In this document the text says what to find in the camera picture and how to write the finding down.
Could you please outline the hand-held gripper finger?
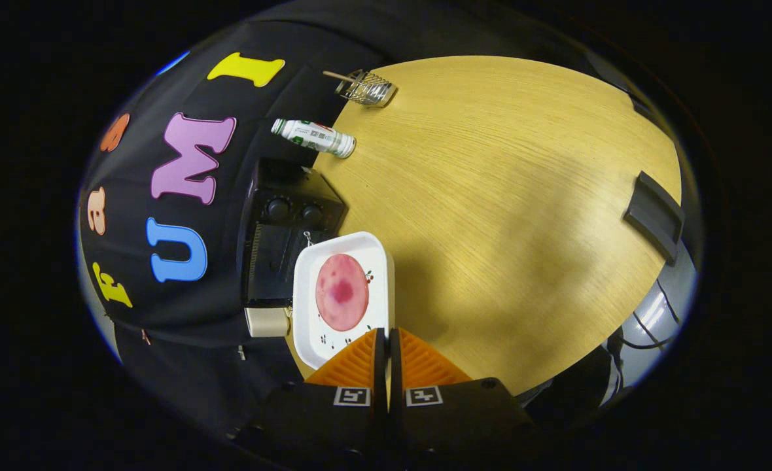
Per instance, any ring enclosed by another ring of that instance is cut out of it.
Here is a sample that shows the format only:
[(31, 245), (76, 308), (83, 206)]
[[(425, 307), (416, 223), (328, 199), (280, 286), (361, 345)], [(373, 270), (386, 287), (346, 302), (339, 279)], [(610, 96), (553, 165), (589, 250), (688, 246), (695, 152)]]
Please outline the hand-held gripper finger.
[(500, 379), (474, 379), (403, 328), (390, 333), (389, 413), (405, 467), (520, 467), (535, 423)]
[(374, 467), (388, 439), (387, 346), (371, 329), (305, 381), (276, 388), (234, 443), (279, 467)]

